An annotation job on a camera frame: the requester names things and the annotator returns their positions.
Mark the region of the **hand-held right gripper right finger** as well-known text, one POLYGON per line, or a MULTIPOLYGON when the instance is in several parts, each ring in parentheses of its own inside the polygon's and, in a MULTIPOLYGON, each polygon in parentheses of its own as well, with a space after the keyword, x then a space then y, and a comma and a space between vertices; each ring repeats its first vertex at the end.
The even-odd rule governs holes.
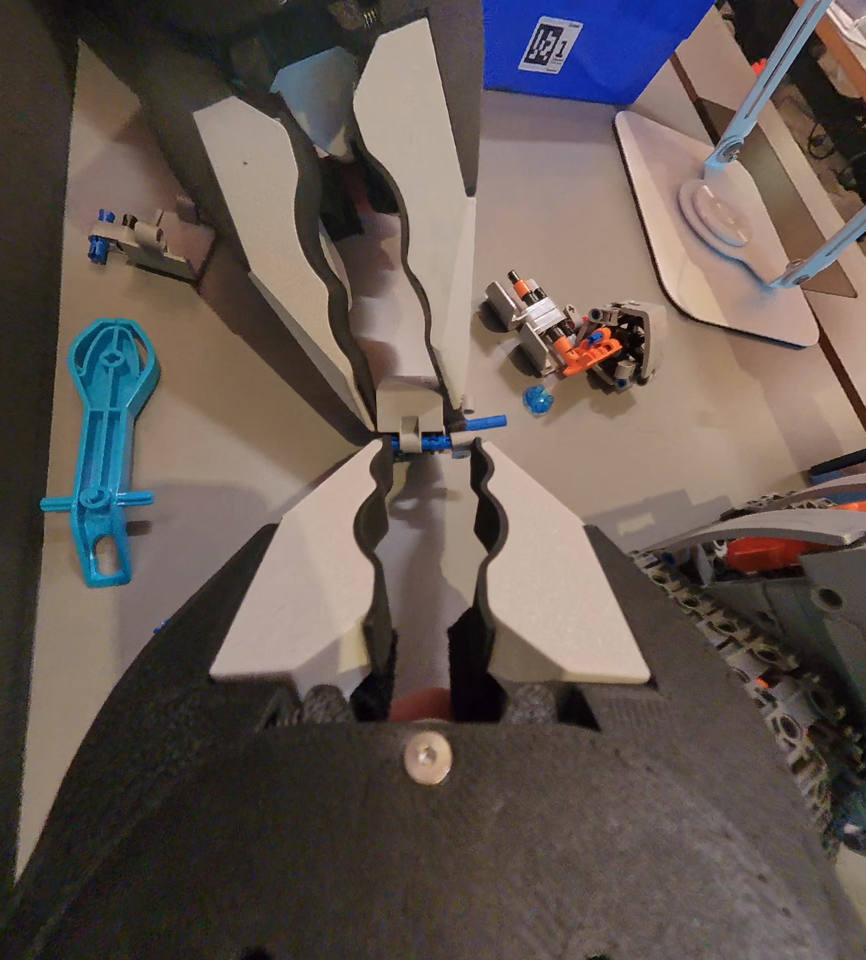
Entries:
POLYGON ((643 688, 652 671, 580 518, 491 441, 470 456, 486 555, 456 622, 456 700, 524 685, 643 688))

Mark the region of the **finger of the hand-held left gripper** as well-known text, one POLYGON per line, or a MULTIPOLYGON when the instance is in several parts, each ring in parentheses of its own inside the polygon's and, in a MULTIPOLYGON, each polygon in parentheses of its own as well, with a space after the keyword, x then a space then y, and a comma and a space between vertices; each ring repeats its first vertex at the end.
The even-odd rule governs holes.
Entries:
POLYGON ((289 116, 238 97, 194 112, 253 285, 333 392, 370 431, 376 389, 352 334, 351 297, 320 222, 312 143, 289 116))
POLYGON ((429 20, 373 43, 352 96, 357 142, 391 186, 401 262, 420 298, 426 342, 450 409, 469 370, 476 199, 466 194, 429 20))

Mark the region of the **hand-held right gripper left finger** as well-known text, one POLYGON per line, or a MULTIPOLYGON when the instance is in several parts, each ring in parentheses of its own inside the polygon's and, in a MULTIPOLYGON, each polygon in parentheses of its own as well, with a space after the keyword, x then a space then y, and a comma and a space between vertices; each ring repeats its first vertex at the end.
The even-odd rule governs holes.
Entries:
POLYGON ((392 450, 374 439, 276 527, 211 666, 215 681, 289 681, 350 696, 389 672, 389 601, 376 547, 389 529, 392 450))

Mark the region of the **grey bracket brick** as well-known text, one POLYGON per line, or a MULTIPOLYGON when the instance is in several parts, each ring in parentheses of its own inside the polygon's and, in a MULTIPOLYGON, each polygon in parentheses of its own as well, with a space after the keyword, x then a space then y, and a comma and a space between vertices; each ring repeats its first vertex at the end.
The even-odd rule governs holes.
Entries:
POLYGON ((116 241, 133 265, 176 280, 197 283, 215 242, 215 232, 201 222, 187 222, 175 211, 159 210, 152 221, 125 213, 116 241))

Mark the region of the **white printed tag sticker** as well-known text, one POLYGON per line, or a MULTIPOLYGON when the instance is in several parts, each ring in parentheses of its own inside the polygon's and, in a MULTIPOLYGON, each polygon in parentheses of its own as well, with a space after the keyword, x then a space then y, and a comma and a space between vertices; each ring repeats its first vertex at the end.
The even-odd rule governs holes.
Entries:
POLYGON ((583 23, 542 15, 519 62, 520 71, 556 76, 564 66, 583 23))

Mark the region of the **small grey orange brick assembly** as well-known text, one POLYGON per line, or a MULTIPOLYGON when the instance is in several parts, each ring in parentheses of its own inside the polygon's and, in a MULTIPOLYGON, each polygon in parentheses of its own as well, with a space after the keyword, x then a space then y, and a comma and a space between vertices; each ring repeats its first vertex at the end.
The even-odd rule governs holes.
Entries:
POLYGON ((648 384, 661 366, 669 319, 664 306, 624 300, 583 313, 558 306, 514 270, 506 281, 490 282, 485 298, 541 378, 594 375, 623 393, 648 384))

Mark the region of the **large grey tracked brick vehicle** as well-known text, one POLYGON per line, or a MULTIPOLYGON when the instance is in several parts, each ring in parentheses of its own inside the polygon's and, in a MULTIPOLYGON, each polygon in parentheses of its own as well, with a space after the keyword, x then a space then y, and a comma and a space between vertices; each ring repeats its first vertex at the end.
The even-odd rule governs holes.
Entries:
POLYGON ((823 845, 866 856, 866 471, 630 557, 739 678, 823 845))

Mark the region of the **blue storage bin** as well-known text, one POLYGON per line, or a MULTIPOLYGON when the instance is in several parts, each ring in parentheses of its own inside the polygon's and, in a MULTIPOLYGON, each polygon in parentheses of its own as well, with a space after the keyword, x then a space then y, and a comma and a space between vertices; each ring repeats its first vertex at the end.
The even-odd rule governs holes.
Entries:
POLYGON ((488 90, 609 105, 634 102, 713 1, 484 1, 488 90), (556 76, 518 69, 537 19, 583 23, 556 76))

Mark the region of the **light blue paddle piece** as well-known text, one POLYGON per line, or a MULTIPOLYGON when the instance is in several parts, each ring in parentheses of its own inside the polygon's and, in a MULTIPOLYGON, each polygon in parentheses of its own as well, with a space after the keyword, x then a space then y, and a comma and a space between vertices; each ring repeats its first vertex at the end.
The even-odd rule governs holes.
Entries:
POLYGON ((81 573, 92 589, 131 581, 127 509, 153 503, 131 486, 136 421, 161 378, 154 346, 138 323, 99 318, 72 342, 67 365, 82 404, 74 486, 45 497, 43 513, 69 516, 81 573))

